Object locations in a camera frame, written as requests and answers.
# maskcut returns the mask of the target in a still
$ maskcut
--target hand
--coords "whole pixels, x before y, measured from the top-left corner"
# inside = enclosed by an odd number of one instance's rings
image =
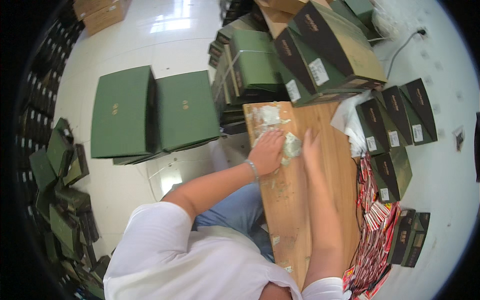
[[[303,160],[308,175],[321,174],[320,168],[320,134],[314,134],[311,128],[305,132],[303,139]]]
[[[279,128],[265,132],[258,140],[248,155],[248,159],[257,168],[258,176],[272,173],[280,167],[284,142],[283,130]]]

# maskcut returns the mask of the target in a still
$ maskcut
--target bracelet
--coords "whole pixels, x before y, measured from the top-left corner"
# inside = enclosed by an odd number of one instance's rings
[[[253,173],[255,174],[255,182],[258,182],[258,172],[257,172],[257,168],[255,167],[255,165],[253,164],[253,162],[250,161],[249,159],[245,159],[245,162],[248,163],[248,164],[250,165],[250,167],[252,167]]]

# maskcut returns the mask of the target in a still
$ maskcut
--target white t-shirt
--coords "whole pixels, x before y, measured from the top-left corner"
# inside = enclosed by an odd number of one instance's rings
[[[303,293],[286,270],[267,261],[241,233],[221,226],[191,231],[189,215],[169,202],[141,205],[103,279],[107,300],[258,299],[271,281],[293,300],[342,299],[342,279],[310,284]]]

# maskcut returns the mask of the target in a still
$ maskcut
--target blue jeans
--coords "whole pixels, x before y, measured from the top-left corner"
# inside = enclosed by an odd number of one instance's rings
[[[263,257],[274,263],[272,244],[268,233],[257,224],[263,211],[260,187],[258,183],[251,183],[198,215],[193,223],[193,228],[213,225],[232,228],[251,239],[260,249]]]

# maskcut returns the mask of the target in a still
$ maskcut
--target wooden table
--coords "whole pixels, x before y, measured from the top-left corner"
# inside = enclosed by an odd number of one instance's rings
[[[280,107],[280,118],[284,122],[277,126],[286,133],[291,132],[301,140],[307,128],[313,128],[321,134],[323,170],[340,213],[345,245],[344,266],[347,270],[359,241],[355,219],[356,166],[350,158],[347,136],[330,125],[338,104],[333,102],[293,108],[290,102],[253,103],[243,105],[243,111],[251,145],[261,134],[263,123],[255,111],[265,105]],[[275,262],[290,272],[300,289],[311,254],[306,188],[301,157],[292,159],[288,166],[281,166],[277,172],[260,178]]]

